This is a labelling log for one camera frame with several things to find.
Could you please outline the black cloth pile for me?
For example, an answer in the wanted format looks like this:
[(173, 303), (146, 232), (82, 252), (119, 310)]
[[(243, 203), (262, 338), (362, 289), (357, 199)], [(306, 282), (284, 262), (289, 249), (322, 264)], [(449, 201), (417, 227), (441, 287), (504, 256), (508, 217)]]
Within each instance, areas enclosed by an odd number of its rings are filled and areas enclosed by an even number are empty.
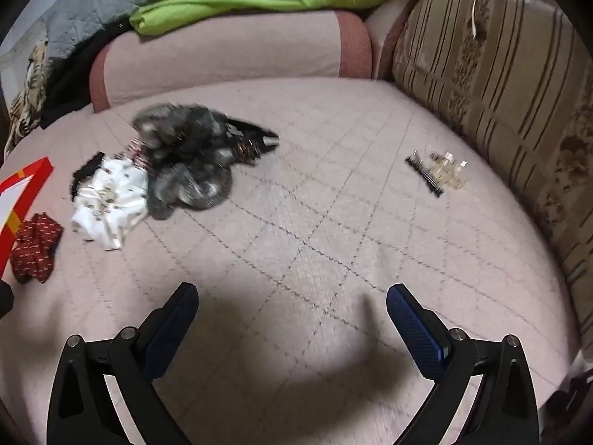
[(41, 129), (90, 103), (89, 74), (96, 57), (115, 38), (131, 30), (129, 17), (113, 21), (79, 43), (67, 58), (52, 67), (40, 113)]

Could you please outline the black hair clip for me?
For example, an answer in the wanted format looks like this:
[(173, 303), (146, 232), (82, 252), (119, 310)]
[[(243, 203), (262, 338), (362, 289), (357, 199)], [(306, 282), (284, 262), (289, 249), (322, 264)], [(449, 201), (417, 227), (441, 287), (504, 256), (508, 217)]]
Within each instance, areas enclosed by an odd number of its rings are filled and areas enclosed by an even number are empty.
[(416, 154), (408, 156), (405, 159), (406, 164), (411, 167), (425, 182), (429, 191), (436, 197), (439, 198), (444, 190), (436, 181), (436, 179), (430, 174), (427, 167), (424, 166), (423, 162), (418, 158)]

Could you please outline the clear crystal hair clip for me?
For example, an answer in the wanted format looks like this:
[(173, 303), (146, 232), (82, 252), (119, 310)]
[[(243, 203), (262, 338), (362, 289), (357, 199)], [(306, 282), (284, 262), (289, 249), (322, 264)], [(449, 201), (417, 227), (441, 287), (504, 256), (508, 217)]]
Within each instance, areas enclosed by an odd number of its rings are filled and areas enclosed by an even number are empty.
[(461, 189), (466, 185), (466, 160), (458, 161), (449, 152), (432, 152), (429, 157), (432, 162), (429, 173), (437, 183), (453, 189)]

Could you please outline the black decorative hair comb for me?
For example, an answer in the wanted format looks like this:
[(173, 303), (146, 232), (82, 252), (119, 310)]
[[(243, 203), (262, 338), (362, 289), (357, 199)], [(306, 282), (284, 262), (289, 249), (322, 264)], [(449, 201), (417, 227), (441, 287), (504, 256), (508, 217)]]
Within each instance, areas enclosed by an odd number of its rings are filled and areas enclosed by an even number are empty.
[(232, 163), (253, 165), (263, 154), (274, 151), (279, 135), (272, 130), (241, 119), (226, 119), (226, 142)]

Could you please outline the striped brown cushion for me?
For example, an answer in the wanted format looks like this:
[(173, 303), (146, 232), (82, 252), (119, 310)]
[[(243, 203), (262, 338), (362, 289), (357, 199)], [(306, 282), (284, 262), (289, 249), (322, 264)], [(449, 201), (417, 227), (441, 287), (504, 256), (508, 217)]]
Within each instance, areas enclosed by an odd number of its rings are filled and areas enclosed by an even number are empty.
[(592, 352), (592, 58), (539, 0), (419, 0), (397, 85), (469, 142), (532, 213)]

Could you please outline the red tray box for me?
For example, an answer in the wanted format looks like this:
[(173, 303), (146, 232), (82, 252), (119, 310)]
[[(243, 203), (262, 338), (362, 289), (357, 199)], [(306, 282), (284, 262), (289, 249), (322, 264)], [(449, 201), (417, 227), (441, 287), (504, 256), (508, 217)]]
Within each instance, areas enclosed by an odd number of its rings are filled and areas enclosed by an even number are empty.
[(51, 162), (47, 157), (43, 157), (18, 170), (1, 183), (1, 273), (4, 273), (17, 232), (52, 171)]

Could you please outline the grey velvet scrunchie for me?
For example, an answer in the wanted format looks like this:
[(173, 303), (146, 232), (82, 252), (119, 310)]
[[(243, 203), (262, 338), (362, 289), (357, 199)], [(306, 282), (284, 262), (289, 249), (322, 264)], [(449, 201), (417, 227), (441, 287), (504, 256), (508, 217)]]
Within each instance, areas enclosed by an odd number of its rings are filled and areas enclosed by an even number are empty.
[(223, 203), (232, 187), (226, 116), (206, 106), (159, 103), (132, 120), (149, 173), (151, 217), (169, 219), (179, 207), (204, 211)]

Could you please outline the grey quilted blanket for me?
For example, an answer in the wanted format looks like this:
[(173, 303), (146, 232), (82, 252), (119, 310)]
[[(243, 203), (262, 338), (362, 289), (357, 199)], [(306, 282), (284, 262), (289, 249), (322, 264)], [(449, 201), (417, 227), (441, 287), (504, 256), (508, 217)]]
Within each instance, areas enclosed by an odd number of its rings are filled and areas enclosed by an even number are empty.
[(44, 14), (48, 58), (57, 65), (88, 40), (149, 0), (57, 0)]

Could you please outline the red white checked scrunchie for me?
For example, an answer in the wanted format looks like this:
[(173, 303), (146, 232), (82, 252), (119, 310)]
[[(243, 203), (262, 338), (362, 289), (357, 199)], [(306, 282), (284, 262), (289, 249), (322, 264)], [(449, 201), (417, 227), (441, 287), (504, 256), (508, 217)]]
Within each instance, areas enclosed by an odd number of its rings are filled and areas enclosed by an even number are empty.
[(150, 160), (147, 157), (144, 144), (139, 137), (134, 137), (130, 140), (130, 143), (127, 144), (125, 155), (136, 167), (151, 172)]

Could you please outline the white cherry print scrunchie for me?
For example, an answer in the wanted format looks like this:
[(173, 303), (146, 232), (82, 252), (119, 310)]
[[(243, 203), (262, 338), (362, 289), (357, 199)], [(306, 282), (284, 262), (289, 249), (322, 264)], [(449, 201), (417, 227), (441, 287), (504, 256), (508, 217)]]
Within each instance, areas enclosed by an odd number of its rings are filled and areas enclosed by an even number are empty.
[(72, 229), (104, 250), (121, 249), (148, 216), (148, 173), (129, 158), (99, 153), (77, 171)]

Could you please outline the red polka dot scrunchie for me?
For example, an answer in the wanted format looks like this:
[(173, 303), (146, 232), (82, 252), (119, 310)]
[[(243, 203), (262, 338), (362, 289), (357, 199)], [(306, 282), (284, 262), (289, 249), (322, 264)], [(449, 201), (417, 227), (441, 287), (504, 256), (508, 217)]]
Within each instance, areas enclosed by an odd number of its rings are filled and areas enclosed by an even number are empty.
[(19, 283), (32, 279), (47, 282), (62, 233), (63, 227), (46, 213), (36, 213), (22, 224), (9, 256), (13, 275)]

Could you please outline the floral beige cloth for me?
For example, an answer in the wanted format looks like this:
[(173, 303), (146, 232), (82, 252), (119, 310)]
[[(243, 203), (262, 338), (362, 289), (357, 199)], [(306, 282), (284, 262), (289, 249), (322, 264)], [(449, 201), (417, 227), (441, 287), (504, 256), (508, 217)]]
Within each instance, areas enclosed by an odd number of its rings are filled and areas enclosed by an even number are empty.
[(44, 37), (34, 44), (29, 54), (24, 76), (23, 89), (11, 102), (9, 133), (4, 147), (4, 157), (8, 157), (16, 146), (24, 140), (40, 123), (40, 113), (45, 101), (47, 78), (48, 38)]

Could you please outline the pink bolster pillow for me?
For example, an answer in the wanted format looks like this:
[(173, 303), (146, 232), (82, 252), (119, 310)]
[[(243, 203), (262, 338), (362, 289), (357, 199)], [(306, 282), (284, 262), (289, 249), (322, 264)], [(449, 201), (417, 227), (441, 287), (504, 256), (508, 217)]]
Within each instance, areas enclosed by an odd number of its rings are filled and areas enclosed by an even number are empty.
[(371, 78), (372, 44), (343, 10), (214, 17), (157, 37), (127, 32), (89, 73), (99, 113), (136, 99), (257, 78)]

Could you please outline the pink quilted bed cover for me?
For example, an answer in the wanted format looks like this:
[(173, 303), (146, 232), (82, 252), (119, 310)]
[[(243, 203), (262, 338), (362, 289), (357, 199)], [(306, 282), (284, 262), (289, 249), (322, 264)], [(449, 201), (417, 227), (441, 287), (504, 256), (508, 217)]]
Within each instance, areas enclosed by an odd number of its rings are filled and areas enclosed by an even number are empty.
[[(156, 390), (196, 444), (390, 444), (430, 391), (386, 312), (402, 282), (475, 339), (515, 334), (539, 403), (578, 353), (555, 260), (510, 189), (463, 140), (386, 82), (272, 79), (169, 94), (279, 134), (233, 171), (229, 198), (148, 219), (117, 251), (66, 228), (45, 283), (14, 285), (1, 398), (45, 440), (62, 347), (141, 323), (179, 283), (200, 309)], [(466, 160), (436, 198), (405, 159)]]

